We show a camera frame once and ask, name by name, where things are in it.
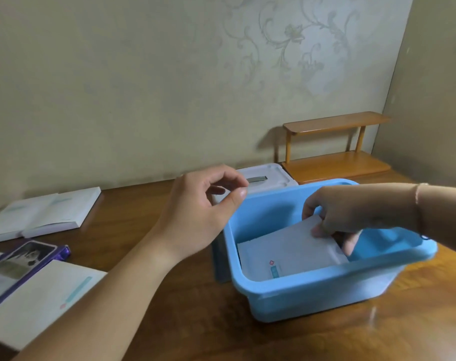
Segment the bracelet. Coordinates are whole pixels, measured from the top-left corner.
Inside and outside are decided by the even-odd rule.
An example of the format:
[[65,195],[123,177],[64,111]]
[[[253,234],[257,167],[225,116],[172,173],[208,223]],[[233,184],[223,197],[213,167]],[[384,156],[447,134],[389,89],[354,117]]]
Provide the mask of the bracelet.
[[418,202],[418,197],[420,196],[420,186],[422,186],[422,185],[428,185],[428,184],[426,182],[422,182],[422,183],[415,185],[416,229],[417,229],[418,233],[420,234],[420,237],[422,237],[423,239],[429,239],[429,237],[423,235],[425,226],[423,224],[422,211],[420,209],[420,205]]

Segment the purple phone case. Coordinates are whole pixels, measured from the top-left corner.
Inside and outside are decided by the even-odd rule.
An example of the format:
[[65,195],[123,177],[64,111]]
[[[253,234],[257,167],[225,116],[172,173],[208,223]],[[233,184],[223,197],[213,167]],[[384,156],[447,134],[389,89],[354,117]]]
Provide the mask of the purple phone case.
[[[21,245],[17,246],[12,251],[1,254],[0,261],[2,261],[3,259],[5,259],[9,255],[11,255],[13,252],[17,251],[19,248],[21,248],[22,246],[26,245],[29,242],[39,242],[39,241],[27,241],[27,242],[22,243]],[[67,245],[56,246],[56,245],[50,244],[50,243],[43,243],[43,244],[55,246],[56,249],[50,255],[47,255],[45,258],[43,258],[43,260],[41,260],[35,267],[33,267],[30,272],[28,272],[21,279],[19,279],[13,286],[11,286],[8,290],[3,292],[3,294],[0,296],[0,303],[2,303],[3,300],[6,299],[9,295],[11,295],[19,286],[21,286],[26,281],[28,281],[35,273],[37,273],[40,269],[42,269],[44,266],[46,266],[52,260],[56,259],[58,261],[64,261],[71,254],[71,250],[69,249],[69,247]]]

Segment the blue plastic bin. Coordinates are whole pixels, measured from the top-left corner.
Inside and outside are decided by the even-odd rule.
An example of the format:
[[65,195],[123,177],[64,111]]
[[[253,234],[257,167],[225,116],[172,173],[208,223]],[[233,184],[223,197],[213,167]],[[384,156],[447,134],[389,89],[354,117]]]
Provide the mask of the blue plastic bin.
[[232,216],[224,229],[231,277],[236,289],[248,297],[257,320],[276,322],[377,297],[405,265],[435,255],[436,242],[412,231],[367,229],[347,264],[260,282],[243,275],[237,243],[300,221],[305,199],[322,186],[356,184],[333,179],[252,194]]

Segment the teal stripe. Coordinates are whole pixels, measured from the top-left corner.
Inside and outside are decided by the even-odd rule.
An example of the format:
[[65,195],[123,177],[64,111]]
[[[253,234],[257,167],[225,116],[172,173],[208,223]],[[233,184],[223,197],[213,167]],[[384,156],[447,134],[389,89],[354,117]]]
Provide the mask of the teal stripe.
[[83,282],[79,284],[78,287],[76,287],[75,290],[68,296],[68,298],[66,299],[66,303],[72,301],[75,298],[75,296],[78,295],[78,293],[81,291],[81,289],[85,287],[88,282],[91,281],[91,279],[92,276],[88,276],[86,279],[84,279]]

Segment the wooden table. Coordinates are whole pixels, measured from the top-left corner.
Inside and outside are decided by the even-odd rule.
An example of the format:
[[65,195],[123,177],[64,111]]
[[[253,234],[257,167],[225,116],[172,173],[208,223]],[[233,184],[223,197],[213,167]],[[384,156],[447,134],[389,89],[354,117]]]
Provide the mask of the wooden table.
[[[409,182],[393,171],[355,179]],[[108,271],[153,226],[171,184],[105,190],[81,229],[40,239],[68,244],[69,262]],[[14,354],[0,345],[0,360]],[[231,283],[214,281],[205,249],[176,266],[154,296],[124,358],[147,359],[456,360],[456,253],[440,246],[435,259],[407,266],[378,298],[263,324]]]

